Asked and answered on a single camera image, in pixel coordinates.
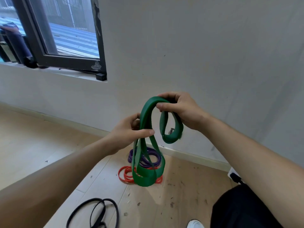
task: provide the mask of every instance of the person's left hand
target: person's left hand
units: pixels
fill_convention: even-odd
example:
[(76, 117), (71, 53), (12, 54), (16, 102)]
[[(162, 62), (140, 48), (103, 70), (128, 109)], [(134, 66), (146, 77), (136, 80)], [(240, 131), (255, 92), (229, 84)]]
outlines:
[(133, 114), (121, 120), (109, 135), (103, 138), (110, 148), (110, 154), (115, 154), (139, 138), (147, 138), (154, 135), (154, 130), (139, 130), (140, 113)]

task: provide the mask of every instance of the baseboard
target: baseboard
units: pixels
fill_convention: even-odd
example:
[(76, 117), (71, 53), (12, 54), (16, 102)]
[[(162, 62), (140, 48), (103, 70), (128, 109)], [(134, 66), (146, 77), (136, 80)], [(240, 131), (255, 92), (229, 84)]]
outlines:
[[(17, 106), (13, 106), (7, 103), (3, 103), (0, 102), (0, 107), (2, 108), (6, 108), (8, 110), (12, 110), (21, 114), (25, 114), (25, 115), (30, 115), (32, 117), (36, 117), (36, 118), (40, 118), (49, 122), (54, 122), (57, 124), (61, 124), (61, 125), (65, 125), (71, 128), (74, 128), (76, 130), (80, 130), (86, 133), (90, 133), (90, 134), (94, 134), (100, 137), (105, 137), (106, 135), (109, 134), (108, 131), (105, 130), (101, 130), (101, 129), (97, 129), (91, 126), (86, 126), (84, 124), (78, 123), (78, 122), (73, 122), (67, 119), (62, 119), (62, 118), (58, 118), (58, 117), (54, 117), (51, 115), (47, 115), (44, 113), (40, 113), (37, 111), (33, 111), (33, 110), (29, 110), (29, 109), (24, 109), (24, 108), (20, 108)], [(180, 152), (178, 150), (175, 149), (170, 149), (168, 147), (164, 147), (164, 146), (159, 146), (160, 151), (165, 154), (165, 155), (169, 155), (172, 157), (177, 157), (179, 159), (183, 159), (186, 161), (190, 161), (193, 163), (197, 163), (200, 165), (204, 165), (204, 166), (208, 166), (214, 169), (218, 169), (218, 170), (222, 170), (222, 171), (226, 171), (228, 172), (231, 168), (231, 166), (226, 163), (226, 162), (222, 162), (222, 161), (217, 161), (217, 160), (213, 160), (210, 158), (206, 158), (206, 157), (202, 157), (202, 156), (198, 156), (195, 154), (191, 154), (191, 153), (183, 153)]]

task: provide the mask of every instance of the window frame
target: window frame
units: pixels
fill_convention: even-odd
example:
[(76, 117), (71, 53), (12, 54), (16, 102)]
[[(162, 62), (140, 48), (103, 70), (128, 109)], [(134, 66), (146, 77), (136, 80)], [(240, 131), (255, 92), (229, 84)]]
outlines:
[[(47, 21), (46, 14), (43, 10), (41, 0), (12, 0), (14, 7), (17, 11), (23, 29), (26, 33), (28, 43), (31, 47), (31, 51), (33, 56), (35, 57), (37, 63), (41, 66), (54, 66), (60, 68), (68, 68), (74, 70), (83, 70), (91, 73), (106, 73), (106, 64), (105, 64), (105, 55), (104, 55), (104, 46), (102, 39), (102, 31), (101, 31), (101, 23), (98, 18), (99, 15), (99, 5), (98, 0), (91, 0), (92, 11), (93, 11), (93, 19), (95, 25), (95, 32), (97, 38), (97, 45), (99, 51), (99, 59), (98, 58), (85, 58), (85, 57), (72, 57), (65, 55), (57, 55), (57, 54), (47, 54), (45, 48), (47, 45), (44, 43), (44, 40), (50, 40), (50, 42), (55, 41), (51, 32), (51, 28)], [(41, 8), (42, 13), (47, 21), (47, 24), (44, 24), (43, 29), (41, 25), (38, 24), (36, 16), (34, 14), (33, 8)]]

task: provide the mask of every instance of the window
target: window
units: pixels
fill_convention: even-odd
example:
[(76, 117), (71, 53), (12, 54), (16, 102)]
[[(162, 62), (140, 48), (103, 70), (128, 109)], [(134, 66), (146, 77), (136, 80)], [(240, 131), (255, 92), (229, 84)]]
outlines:
[(106, 74), (98, 0), (0, 0), (39, 65)]

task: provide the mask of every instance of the corrugated metal roof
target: corrugated metal roof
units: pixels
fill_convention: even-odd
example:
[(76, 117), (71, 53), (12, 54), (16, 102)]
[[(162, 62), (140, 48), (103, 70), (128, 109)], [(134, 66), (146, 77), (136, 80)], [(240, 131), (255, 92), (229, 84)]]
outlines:
[[(25, 35), (19, 19), (0, 17), (0, 24), (13, 22), (20, 33)], [(59, 53), (77, 57), (99, 58), (96, 34), (49, 23)]]

